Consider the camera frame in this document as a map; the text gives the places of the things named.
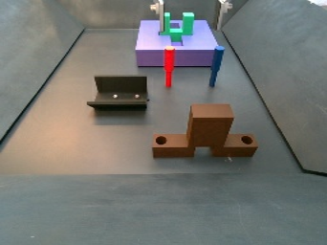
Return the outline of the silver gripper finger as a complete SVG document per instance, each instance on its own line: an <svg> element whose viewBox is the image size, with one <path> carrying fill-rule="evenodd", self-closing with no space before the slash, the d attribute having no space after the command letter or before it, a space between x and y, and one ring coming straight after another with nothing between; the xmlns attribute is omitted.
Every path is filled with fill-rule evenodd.
<svg viewBox="0 0 327 245"><path fill-rule="evenodd" d="M163 32L164 31L164 0L154 0L154 4L150 6L150 9L159 16L160 32Z"/></svg>
<svg viewBox="0 0 327 245"><path fill-rule="evenodd" d="M233 10L231 0L218 0L219 3L219 13L218 13L218 24L217 30L219 31L227 21L227 14Z"/></svg>

